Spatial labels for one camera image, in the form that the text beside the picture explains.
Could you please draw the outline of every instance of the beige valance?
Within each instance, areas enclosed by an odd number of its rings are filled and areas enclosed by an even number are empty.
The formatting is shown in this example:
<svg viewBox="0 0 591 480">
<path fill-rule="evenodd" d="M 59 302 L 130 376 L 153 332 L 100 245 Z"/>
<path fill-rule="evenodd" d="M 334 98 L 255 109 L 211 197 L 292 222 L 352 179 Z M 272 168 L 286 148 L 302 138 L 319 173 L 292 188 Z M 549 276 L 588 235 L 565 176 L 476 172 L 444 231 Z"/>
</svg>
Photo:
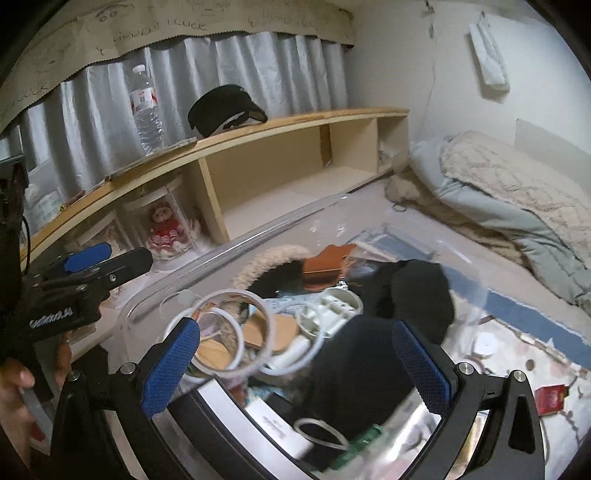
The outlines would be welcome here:
<svg viewBox="0 0 591 480">
<path fill-rule="evenodd" d="M 0 131 L 82 68 L 176 36 L 275 31 L 352 45 L 350 13 L 323 0 L 71 0 L 0 88 Z"/>
</svg>

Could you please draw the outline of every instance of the green object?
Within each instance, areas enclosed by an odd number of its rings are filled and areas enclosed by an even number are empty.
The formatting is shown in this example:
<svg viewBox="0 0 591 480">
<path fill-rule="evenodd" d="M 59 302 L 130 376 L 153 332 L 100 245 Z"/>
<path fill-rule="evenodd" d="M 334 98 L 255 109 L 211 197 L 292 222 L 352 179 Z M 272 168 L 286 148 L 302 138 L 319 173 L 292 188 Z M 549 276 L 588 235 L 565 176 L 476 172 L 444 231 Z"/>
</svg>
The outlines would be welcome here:
<svg viewBox="0 0 591 480">
<path fill-rule="evenodd" d="M 372 425 L 368 430 L 355 437 L 355 439 L 349 444 L 349 449 L 341 453 L 337 459 L 332 463 L 330 468 L 333 470 L 339 470 L 343 468 L 347 463 L 353 460 L 358 454 L 363 452 L 370 443 L 378 438 L 383 432 L 380 425 Z"/>
</svg>

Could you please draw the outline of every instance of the metal screw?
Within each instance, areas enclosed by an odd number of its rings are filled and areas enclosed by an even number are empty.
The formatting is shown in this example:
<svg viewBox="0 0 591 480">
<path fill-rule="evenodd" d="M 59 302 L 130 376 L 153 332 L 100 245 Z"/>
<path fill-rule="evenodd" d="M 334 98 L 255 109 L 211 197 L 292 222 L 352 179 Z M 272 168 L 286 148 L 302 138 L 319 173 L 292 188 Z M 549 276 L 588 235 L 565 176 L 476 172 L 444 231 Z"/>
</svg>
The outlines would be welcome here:
<svg viewBox="0 0 591 480">
<path fill-rule="evenodd" d="M 527 379 L 525 373 L 523 373 L 521 370 L 515 370 L 513 372 L 513 376 L 518 382 L 524 382 Z"/>
<path fill-rule="evenodd" d="M 66 375 L 66 378 L 67 378 L 68 382 L 75 382 L 76 380 L 78 380 L 80 378 L 80 371 L 72 370 Z"/>
<path fill-rule="evenodd" d="M 462 362 L 457 366 L 457 369 L 464 375 L 472 375 L 474 373 L 474 367 L 468 362 Z"/>
<path fill-rule="evenodd" d="M 119 371 L 124 375 L 131 375 L 135 372 L 135 363 L 127 362 L 126 364 L 121 365 Z"/>
</svg>

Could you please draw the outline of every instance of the shelf top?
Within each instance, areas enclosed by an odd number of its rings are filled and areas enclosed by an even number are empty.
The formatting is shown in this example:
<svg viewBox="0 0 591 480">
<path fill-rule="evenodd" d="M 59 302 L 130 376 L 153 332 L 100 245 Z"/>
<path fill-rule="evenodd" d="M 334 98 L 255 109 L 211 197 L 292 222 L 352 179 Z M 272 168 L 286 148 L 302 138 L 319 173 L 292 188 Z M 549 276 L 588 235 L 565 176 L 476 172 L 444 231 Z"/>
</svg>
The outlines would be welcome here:
<svg viewBox="0 0 591 480">
<path fill-rule="evenodd" d="M 408 109 L 395 107 L 356 108 L 304 113 L 274 118 L 264 124 L 248 125 L 228 132 L 184 144 L 109 176 L 94 190 L 66 208 L 55 219 L 44 226 L 31 238 L 31 260 L 37 258 L 53 242 L 61 238 L 82 220 L 124 194 L 153 180 L 160 175 L 194 162 L 207 155 L 241 144 L 291 132 L 339 122 L 369 118 L 405 117 Z M 27 255 L 21 250 L 21 261 Z"/>
</svg>

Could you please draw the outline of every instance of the blue gripper pad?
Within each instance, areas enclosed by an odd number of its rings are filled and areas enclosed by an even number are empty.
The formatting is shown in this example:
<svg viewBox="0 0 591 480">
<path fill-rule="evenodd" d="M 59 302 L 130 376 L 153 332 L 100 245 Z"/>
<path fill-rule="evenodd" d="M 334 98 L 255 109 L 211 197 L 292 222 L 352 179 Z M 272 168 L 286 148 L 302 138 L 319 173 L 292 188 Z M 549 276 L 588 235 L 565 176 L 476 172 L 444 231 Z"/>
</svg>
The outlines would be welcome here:
<svg viewBox="0 0 591 480">
<path fill-rule="evenodd" d="M 392 342 L 428 410 L 444 416 L 457 391 L 452 360 L 440 346 L 402 320 L 394 324 Z"/>
<path fill-rule="evenodd" d="M 184 317 L 164 342 L 153 345 L 138 364 L 137 387 L 142 392 L 142 411 L 149 419 L 168 405 L 199 347 L 199 340 L 199 325 Z"/>
<path fill-rule="evenodd" d="M 111 246 L 106 242 L 88 247 L 80 253 L 70 255 L 64 263 L 64 270 L 68 273 L 81 272 L 85 268 L 109 259 L 111 253 Z"/>
</svg>

